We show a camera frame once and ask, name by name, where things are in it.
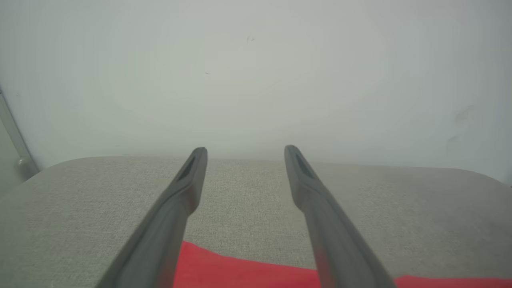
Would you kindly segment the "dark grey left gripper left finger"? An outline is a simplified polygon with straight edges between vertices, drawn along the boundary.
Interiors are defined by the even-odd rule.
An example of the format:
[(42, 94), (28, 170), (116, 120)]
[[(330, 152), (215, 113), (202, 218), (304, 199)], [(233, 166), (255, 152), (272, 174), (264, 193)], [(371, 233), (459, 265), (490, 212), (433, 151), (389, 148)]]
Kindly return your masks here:
[(172, 288), (188, 217), (200, 203), (207, 149), (198, 147), (163, 190), (95, 288)]

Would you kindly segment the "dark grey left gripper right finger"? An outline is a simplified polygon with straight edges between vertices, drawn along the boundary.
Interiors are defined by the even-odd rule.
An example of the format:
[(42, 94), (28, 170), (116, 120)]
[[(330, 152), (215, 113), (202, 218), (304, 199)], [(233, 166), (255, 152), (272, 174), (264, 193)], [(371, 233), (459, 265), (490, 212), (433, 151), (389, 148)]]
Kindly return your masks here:
[(301, 151), (284, 149), (293, 202), (303, 213), (321, 288), (397, 288)]

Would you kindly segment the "red and white jersey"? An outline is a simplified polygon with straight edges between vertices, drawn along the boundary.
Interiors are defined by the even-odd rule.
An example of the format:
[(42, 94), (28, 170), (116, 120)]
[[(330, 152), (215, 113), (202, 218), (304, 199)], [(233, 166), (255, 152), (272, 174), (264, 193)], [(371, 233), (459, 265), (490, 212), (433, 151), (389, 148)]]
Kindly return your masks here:
[[(512, 279), (402, 276), (397, 288), (512, 288)], [(184, 241), (172, 288), (321, 288), (316, 270), (222, 256)]]

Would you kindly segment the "grey metal pole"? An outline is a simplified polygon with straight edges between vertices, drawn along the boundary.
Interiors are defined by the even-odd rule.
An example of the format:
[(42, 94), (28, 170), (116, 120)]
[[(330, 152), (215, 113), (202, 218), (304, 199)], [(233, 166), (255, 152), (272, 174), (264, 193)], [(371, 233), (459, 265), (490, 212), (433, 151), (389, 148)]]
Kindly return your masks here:
[(14, 162), (14, 172), (22, 182), (25, 182), (39, 173), (40, 169), (26, 146), (2, 90), (0, 90), (0, 120), (18, 154)]

